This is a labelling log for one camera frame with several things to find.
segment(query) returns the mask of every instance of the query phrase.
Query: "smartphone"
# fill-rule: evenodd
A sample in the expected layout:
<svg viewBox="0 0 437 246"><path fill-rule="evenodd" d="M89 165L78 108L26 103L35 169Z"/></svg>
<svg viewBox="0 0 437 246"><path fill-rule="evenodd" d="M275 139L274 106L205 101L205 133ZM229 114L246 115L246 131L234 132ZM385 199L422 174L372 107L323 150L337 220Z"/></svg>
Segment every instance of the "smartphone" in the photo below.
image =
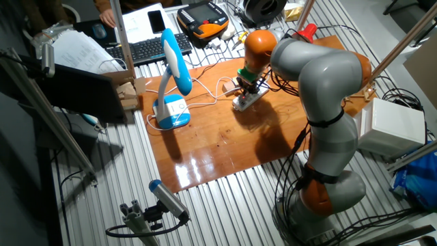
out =
<svg viewBox="0 0 437 246"><path fill-rule="evenodd" d="M149 22L152 26L153 33L162 33L165 30L165 25L161 11L150 11L147 13L147 15L149 16Z"/></svg>

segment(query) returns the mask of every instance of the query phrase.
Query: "cardboard box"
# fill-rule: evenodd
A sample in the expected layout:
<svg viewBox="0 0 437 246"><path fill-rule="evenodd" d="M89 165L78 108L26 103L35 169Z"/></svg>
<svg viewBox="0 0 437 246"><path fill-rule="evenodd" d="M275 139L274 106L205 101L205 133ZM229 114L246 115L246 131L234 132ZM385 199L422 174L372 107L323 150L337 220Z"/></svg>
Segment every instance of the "cardboard box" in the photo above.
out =
<svg viewBox="0 0 437 246"><path fill-rule="evenodd" d="M145 92L146 78L134 79L129 71L108 72L103 75L112 78L124 110L138 109L138 95Z"/></svg>

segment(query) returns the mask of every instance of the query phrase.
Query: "power strip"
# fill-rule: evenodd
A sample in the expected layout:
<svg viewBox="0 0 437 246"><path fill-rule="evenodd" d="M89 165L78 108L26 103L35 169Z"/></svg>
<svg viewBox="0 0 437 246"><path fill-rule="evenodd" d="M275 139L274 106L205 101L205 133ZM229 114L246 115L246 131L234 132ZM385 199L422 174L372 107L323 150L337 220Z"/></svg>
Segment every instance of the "power strip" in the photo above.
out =
<svg viewBox="0 0 437 246"><path fill-rule="evenodd" d="M260 99L265 93L268 92L268 84L264 83L267 86L259 86L258 93L256 94L240 94L236 98L232 100L232 105L236 111L243 112L248 107L250 107L254 102Z"/></svg>

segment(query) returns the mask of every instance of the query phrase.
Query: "monitor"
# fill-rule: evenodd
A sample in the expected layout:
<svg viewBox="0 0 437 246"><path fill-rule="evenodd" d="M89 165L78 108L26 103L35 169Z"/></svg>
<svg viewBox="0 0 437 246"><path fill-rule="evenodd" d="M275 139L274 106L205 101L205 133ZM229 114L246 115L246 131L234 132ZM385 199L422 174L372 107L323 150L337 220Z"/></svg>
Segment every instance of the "monitor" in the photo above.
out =
<svg viewBox="0 0 437 246"><path fill-rule="evenodd" d="M41 69L41 60L20 56L28 67ZM16 100L27 100L0 66L0 92ZM126 116L112 78L55 65L53 78L36 79L52 106L97 117L106 123L124 123Z"/></svg>

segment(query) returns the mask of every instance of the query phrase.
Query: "plug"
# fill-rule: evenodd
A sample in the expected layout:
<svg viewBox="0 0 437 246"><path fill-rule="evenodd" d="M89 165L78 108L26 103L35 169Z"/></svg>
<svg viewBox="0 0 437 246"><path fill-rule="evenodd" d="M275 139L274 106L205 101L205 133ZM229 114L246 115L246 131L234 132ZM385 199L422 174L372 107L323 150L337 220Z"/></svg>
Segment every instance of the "plug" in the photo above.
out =
<svg viewBox="0 0 437 246"><path fill-rule="evenodd" d="M220 45L221 45L221 40L219 38L215 38L210 41L210 43L208 44L208 48L217 50L220 48Z"/></svg>

